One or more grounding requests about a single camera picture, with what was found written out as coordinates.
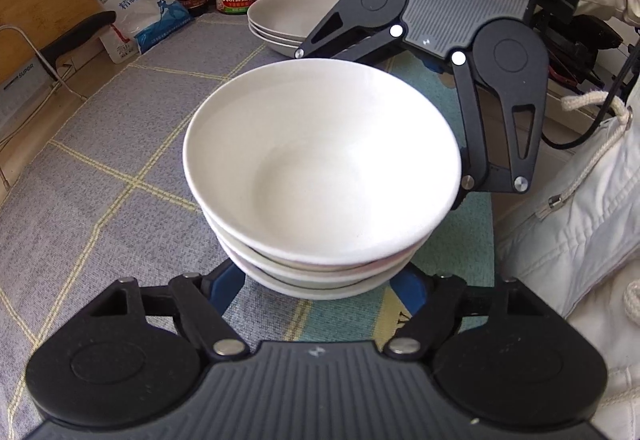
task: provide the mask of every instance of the drawstring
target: drawstring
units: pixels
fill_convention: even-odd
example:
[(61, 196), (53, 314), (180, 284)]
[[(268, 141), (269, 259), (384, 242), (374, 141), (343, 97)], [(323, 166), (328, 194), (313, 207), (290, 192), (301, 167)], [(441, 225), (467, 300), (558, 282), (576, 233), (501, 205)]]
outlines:
[(636, 279), (626, 286), (623, 300), (628, 318), (640, 325), (640, 279)]
[[(581, 96), (563, 97), (560, 102), (562, 105), (562, 110), (564, 110), (565, 112), (569, 112), (571, 110), (582, 108), (583, 106), (601, 104), (604, 102), (606, 97), (607, 92), (594, 91)], [(633, 120), (634, 113), (631, 107), (625, 107), (625, 104), (617, 96), (613, 97), (610, 107), (614, 111), (616, 118), (618, 119), (618, 128), (616, 128), (616, 131), (611, 134), (609, 139), (607, 139), (607, 141), (596, 150), (589, 163), (580, 172), (580, 175), (577, 176), (577, 178), (571, 183), (571, 185), (561, 193), (553, 195), (551, 198), (549, 198), (549, 200), (546, 201), (544, 205), (540, 206), (536, 210), (536, 216), (539, 219), (542, 220), (553, 211), (561, 208), (580, 187), (580, 184), (582, 184), (584, 179), (587, 178), (587, 176), (591, 173), (591, 170), (595, 167), (595, 165), (603, 157), (603, 155), (607, 153), (607, 151), (609, 151), (609, 149), (614, 144), (616, 144), (625, 134), (625, 132), (631, 127), (631, 121)]]

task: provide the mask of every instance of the black handle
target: black handle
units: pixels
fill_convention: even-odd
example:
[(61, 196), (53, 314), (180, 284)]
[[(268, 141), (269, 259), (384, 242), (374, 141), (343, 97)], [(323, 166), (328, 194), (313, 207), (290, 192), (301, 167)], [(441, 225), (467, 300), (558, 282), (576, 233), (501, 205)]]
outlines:
[[(44, 56), (47, 62), (56, 68), (56, 61), (60, 56), (63, 56), (67, 52), (78, 48), (84, 43), (88, 42), (96, 32), (100, 29), (111, 25), (116, 21), (115, 11), (103, 11), (101, 13), (95, 13), (85, 18), (82, 22), (75, 27), (67, 30), (62, 36), (52, 43), (49, 43), (40, 52)], [(56, 77), (50, 72), (47, 66), (44, 65), (44, 69), (47, 71), (53, 79)]]

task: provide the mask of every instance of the white dot marker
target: white dot marker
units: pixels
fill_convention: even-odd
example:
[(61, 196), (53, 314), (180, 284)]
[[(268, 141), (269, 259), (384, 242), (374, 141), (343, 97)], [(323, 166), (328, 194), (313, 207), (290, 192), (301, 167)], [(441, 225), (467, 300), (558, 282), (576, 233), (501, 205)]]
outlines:
[(454, 65), (463, 65), (466, 63), (466, 56), (464, 52), (460, 52), (459, 50), (455, 51), (451, 56), (451, 61)]
[(391, 29), (389, 29), (389, 34), (391, 34), (394, 38), (399, 38), (400, 36), (402, 36), (403, 32), (404, 29), (402, 29), (402, 26), (392, 26)]

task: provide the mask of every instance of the white bowl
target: white bowl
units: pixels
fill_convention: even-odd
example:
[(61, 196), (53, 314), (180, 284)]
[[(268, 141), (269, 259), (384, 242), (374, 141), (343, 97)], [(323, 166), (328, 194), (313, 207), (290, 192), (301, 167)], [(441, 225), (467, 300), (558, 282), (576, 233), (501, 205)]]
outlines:
[(279, 36), (275, 36), (274, 34), (269, 34), (268, 32), (264, 32), (258, 27), (254, 26), (251, 22), (249, 22), (249, 29), (258, 37), (263, 37), (270, 42), (282, 43), (283, 45), (293, 45), (298, 48), (302, 42), (305, 40), (288, 40), (287, 38), (281, 38)]
[[(237, 251), (235, 251), (233, 249), (233, 247), (229, 244), (229, 242), (227, 242), (222, 235), (216, 234), (216, 238), (218, 239), (218, 242), (220, 243), (220, 245), (225, 248), (226, 251), (231, 251), (235, 254), (237, 254)], [(255, 265), (254, 263), (252, 263), (249, 260), (246, 260), (245, 258), (243, 258), (241, 255), (238, 255), (238, 258), (246, 261), (248, 264), (250, 264), (251, 266), (255, 267), (256, 269), (260, 269), (260, 267), (258, 267), (257, 265)], [(268, 274), (269, 276), (273, 277), (274, 279), (277, 279), (283, 283), (287, 283), (288, 285), (291, 285), (292, 287), (299, 287), (300, 289), (316, 289), (316, 290), (327, 290), (327, 289), (340, 289), (341, 287), (348, 287), (350, 285), (353, 285), (354, 283), (357, 283), (358, 281), (361, 281), (362, 279), (359, 280), (332, 280), (332, 281), (318, 281), (317, 279), (315, 280), (303, 280), (303, 279), (294, 279), (291, 278), (289, 276), (284, 276), (282, 274), (279, 274), (277, 272), (268, 272), (265, 271), (263, 269), (260, 269), (261, 271), (265, 272), (266, 274)]]
[(402, 271), (411, 258), (406, 261), (399, 262), (393, 268), (385, 271), (384, 273), (372, 276), (357, 283), (353, 283), (347, 287), (338, 287), (336, 289), (306, 289), (304, 287), (296, 287), (285, 283), (273, 276), (258, 269), (248, 261), (244, 261), (238, 255), (236, 255), (224, 242), (220, 242), (220, 246), (224, 249), (227, 256), (233, 261), (236, 266), (243, 271), (247, 276), (255, 279), (258, 283), (267, 287), (267, 289), (274, 290), (284, 295), (291, 297), (297, 297), (300, 299), (315, 299), (315, 300), (329, 300), (329, 299), (343, 299), (345, 297), (352, 297), (358, 294), (363, 294), (373, 290), (376, 287), (382, 285), (385, 281), (388, 281), (394, 277), (397, 273)]
[(251, 32), (252, 32), (252, 34), (254, 36), (257, 36), (258, 38), (263, 40), (264, 41), (264, 45), (268, 46), (272, 50), (276, 51), (279, 54), (282, 54), (283, 56), (287, 56), (288, 58), (293, 58), (294, 57), (294, 55), (296, 53), (296, 49), (298, 48), (298, 46), (283, 45), (282, 43), (277, 43), (277, 42), (273, 42), (271, 40), (268, 40), (264, 36), (261, 36), (260, 34), (255, 32), (255, 29), (253, 27), (251, 27), (251, 26), (249, 26), (249, 30), (251, 30)]
[(292, 285), (298, 287), (304, 287), (299, 282), (306, 283), (343, 283), (344, 286), (349, 283), (354, 283), (366, 279), (367, 277), (376, 276), (384, 271), (392, 268), (399, 261), (404, 261), (407, 258), (412, 258), (416, 251), (423, 245), (426, 238), (416, 243), (411, 248), (402, 251), (385, 260), (373, 261), (360, 267), (346, 268), (345, 270), (331, 270), (330, 267), (323, 267), (321, 265), (313, 265), (314, 270), (309, 269), (301, 270), (287, 265), (281, 265), (275, 261), (271, 261), (269, 258), (258, 254), (249, 246), (245, 245), (238, 239), (235, 239), (229, 233), (227, 233), (222, 227), (217, 225), (213, 218), (204, 211), (204, 216), (209, 223), (209, 226), (215, 232), (218, 240), (222, 240), (235, 254), (241, 257), (243, 260), (248, 261), (258, 269), (265, 271), (277, 279), (288, 281)]
[(225, 231), (260, 254), (368, 263), (427, 236), (460, 184), (438, 110), (382, 70), (296, 59), (232, 79), (193, 116), (187, 182)]
[(267, 34), (304, 40), (338, 0), (258, 0), (247, 10), (251, 24)]

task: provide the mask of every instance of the yellow stripe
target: yellow stripe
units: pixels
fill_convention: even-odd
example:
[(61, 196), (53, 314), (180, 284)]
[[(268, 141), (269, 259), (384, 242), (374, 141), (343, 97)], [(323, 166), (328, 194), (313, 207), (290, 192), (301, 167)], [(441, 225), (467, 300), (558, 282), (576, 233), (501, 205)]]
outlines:
[(117, 178), (118, 180), (121, 180), (128, 184), (132, 184), (133, 187), (135, 188), (142, 189), (142, 191), (155, 195), (162, 200), (171, 202), (172, 204), (179, 205), (180, 207), (183, 207), (189, 211), (202, 212), (199, 205), (196, 204), (195, 202), (192, 202), (191, 200), (187, 200), (186, 198), (182, 198), (181, 196), (164, 191), (152, 184), (138, 180), (131, 175), (127, 175), (127, 173), (118, 171), (117, 169), (114, 169), (111, 166), (98, 162), (97, 160), (94, 160), (91, 157), (87, 157), (86, 155), (83, 155), (79, 151), (71, 149), (70, 147), (65, 146), (65, 144), (59, 143), (58, 141), (51, 140), (49, 141), (49, 144), (51, 144), (51, 146), (55, 146), (56, 148), (64, 151), (65, 153), (68, 153), (75, 159), (78, 159), (80, 162), (84, 162), (85, 164), (90, 165), (95, 169), (98, 169), (99, 171), (106, 173), (107, 175), (111, 175), (114, 178)]
[(142, 68), (144, 70), (155, 70), (156, 72), (166, 72), (167, 74), (180, 74), (180, 75), (191, 75), (193, 77), (201, 77), (204, 79), (216, 79), (218, 81), (223, 81), (226, 79), (225, 76), (215, 75), (215, 74), (204, 74), (204, 72), (188, 72), (186, 70), (177, 70), (175, 68), (165, 68), (163, 66), (149, 66), (149, 65), (140, 65), (138, 63), (129, 63), (128, 67), (133, 68)]
[(296, 309), (293, 312), (293, 317), (289, 323), (289, 327), (285, 332), (282, 339), (284, 341), (298, 341), (302, 335), (302, 330), (305, 328), (306, 319), (309, 317), (311, 311), (312, 301), (308, 299), (300, 299), (296, 305)]
[[(151, 170), (151, 168), (158, 162), (158, 159), (162, 156), (162, 153), (166, 151), (166, 149), (174, 142), (175, 138), (180, 134), (180, 132), (186, 127), (186, 125), (191, 120), (195, 110), (193, 110), (189, 115), (187, 115), (180, 124), (172, 131), (169, 136), (164, 140), (161, 146), (156, 150), (156, 152), (151, 156), (151, 158), (146, 162), (144, 167), (140, 170), (140, 172), (136, 175), (135, 179), (137, 181), (142, 180), (145, 175)], [(53, 303), (49, 314), (47, 315), (42, 328), (40, 329), (38, 336), (36, 337), (36, 342), (33, 345), (30, 353), (30, 357), (36, 351), (36, 349), (42, 344), (45, 337), (49, 334), (50, 328), (55, 321), (55, 318), (62, 307), (62, 303), (66, 299), (71, 287), (75, 283), (76, 279), (82, 272), (82, 268), (86, 263), (89, 254), (94, 250), (95, 244), (100, 237), (100, 232), (103, 227), (111, 220), (114, 214), (117, 213), (118, 209), (122, 207), (125, 200), (129, 197), (131, 192), (134, 190), (133, 184), (129, 184), (121, 193), (118, 195), (116, 200), (111, 204), (111, 206), (106, 210), (105, 214), (98, 220), (98, 222), (94, 225), (94, 229), (92, 230), (91, 237), (89, 237), (89, 241), (84, 247), (84, 250), (76, 260), (76, 263), (71, 270), (71, 273), (66, 278), (65, 284), (62, 287), (62, 290), (58, 293), (56, 300)], [(24, 393), (25, 383), (24, 383), (24, 372), (20, 376), (20, 381), (18, 382), (17, 388), (15, 388), (14, 395), (12, 396), (11, 402), (7, 408), (8, 415), (8, 426), (9, 426), (9, 439), (15, 440), (15, 429), (14, 429), (14, 417), (15, 412), (18, 409), (18, 405), (20, 404), (20, 400), (22, 398), (22, 394)]]
[(198, 18), (199, 22), (202, 22), (204, 24), (209, 24), (212, 26), (246, 26), (247, 25), (247, 21), (244, 20), (243, 22), (232, 22), (232, 21), (228, 21), (228, 20), (203, 20), (202, 17)]
[[(251, 59), (253, 59), (254, 56), (256, 56), (263, 48), (264, 48), (264, 45), (260, 45), (258, 48), (256, 48), (249, 56), (247, 56), (231, 72), (229, 72), (226, 78), (223, 78), (223, 79), (228, 79), (234, 74), (236, 74), (239, 70), (242, 69), (244, 65), (246, 65)], [(136, 63), (131, 63), (128, 66), (135, 66), (137, 68), (147, 68), (147, 67), (138, 65)], [(159, 70), (160, 72), (169, 72), (171, 74), (197, 75), (197, 73), (184, 72), (180, 70), (151, 68), (151, 67), (149, 68), (152, 70)], [(201, 77), (206, 76), (207, 78), (220, 78), (220, 77), (213, 77), (208, 74), (200, 75), (200, 76)], [(173, 143), (173, 141), (178, 136), (178, 134), (180, 134), (180, 132), (186, 127), (186, 125), (189, 123), (194, 113), (195, 113), (195, 110), (193, 110), (189, 115), (187, 115), (182, 120), (182, 122), (180, 122), (178, 127), (175, 128), (175, 130), (172, 131), (172, 133), (164, 140), (164, 143), (162, 143), (162, 145), (156, 150), (156, 152), (147, 161), (147, 163), (142, 168), (142, 170), (140, 170), (140, 172), (134, 177), (135, 181), (140, 182), (142, 181), (143, 178), (145, 178), (145, 175), (151, 170), (151, 168), (156, 164), (156, 162), (158, 162), (158, 159), (162, 156), (162, 154), (166, 151), (166, 149)], [(76, 281), (76, 279), (78, 279), (78, 276), (80, 275), (82, 268), (86, 263), (86, 259), (88, 258), (89, 254), (94, 249), (94, 246), (97, 243), (98, 237), (100, 236), (100, 231), (109, 222), (109, 220), (111, 220), (111, 218), (118, 211), (118, 209), (123, 205), (124, 201), (129, 197), (129, 195), (133, 190), (134, 190), (134, 186), (132, 182), (120, 193), (120, 195), (116, 198), (116, 200), (114, 200), (111, 206), (107, 209), (103, 217), (100, 218), (100, 220), (95, 224), (87, 245), (85, 246), (84, 250), (78, 257), (78, 259), (76, 260), (76, 263), (71, 273), (69, 274), (69, 276), (65, 281), (65, 284), (63, 285), (62, 291), (58, 294), (53, 307), (49, 311), (49, 314), (47, 315), (47, 318), (45, 319), (45, 322), (42, 325), (42, 328), (40, 328), (40, 331), (36, 337), (36, 341), (33, 344), (33, 348), (31, 349), (30, 357), (31, 355), (33, 355), (34, 351), (36, 351), (36, 349), (42, 344), (42, 342), (44, 341), (44, 338), (49, 334), (51, 325), (53, 324), (53, 321), (57, 317), (58, 312), (60, 311), (60, 307), (62, 306), (62, 303), (66, 299), (66, 296), (68, 295), (68, 292), (73, 286), (73, 283)], [(300, 337), (300, 333), (302, 333), (302, 328), (304, 327), (306, 318), (308, 317), (308, 312), (311, 308), (310, 302), (307, 302), (307, 303), (308, 303), (308, 308), (303, 307), (302, 311), (300, 312), (300, 323), (298, 324), (298, 326), (296, 326), (292, 330), (293, 337), (295, 337), (296, 335), (297, 337)], [(7, 408), (7, 415), (8, 415), (7, 423), (9, 427), (8, 440), (15, 440), (14, 417), (15, 417), (15, 413), (18, 408), (18, 405), (20, 404), (22, 394), (24, 393), (24, 388), (25, 388), (25, 382), (24, 382), (24, 371), (23, 371), (20, 376), (20, 381), (18, 382), (18, 385), (15, 388), (11, 402), (9, 403), (9, 406)]]
[(411, 317), (402, 301), (391, 287), (386, 287), (382, 296), (382, 304), (373, 327), (372, 339), (376, 346), (382, 350), (382, 346), (393, 337), (401, 322)]
[(15, 310), (14, 306), (11, 304), (11, 301), (9, 300), (9, 297), (6, 295), (6, 293), (2, 289), (0, 289), (0, 301), (2, 301), (2, 303), (4, 304), (4, 307), (6, 308), (7, 313), (15, 321), (15, 324), (17, 324), (18, 327), (20, 327), (20, 329), (27, 336), (27, 339), (29, 340), (29, 342), (31, 344), (34, 344), (36, 342), (35, 334), (31, 331), (31, 329), (29, 328), (29, 325), (24, 321), (24, 319), (22, 319), (20, 314), (18, 314), (18, 312)]
[(227, 74), (227, 77), (233, 77), (237, 72), (239, 72), (242, 67), (244, 65), (246, 65), (247, 63), (249, 63), (255, 56), (258, 55), (258, 53), (264, 48), (264, 44), (260, 45), (258, 48), (256, 48), (251, 54), (249, 54), (246, 58), (244, 58), (241, 62), (238, 63), (238, 65), (231, 71), (229, 72), (229, 74)]

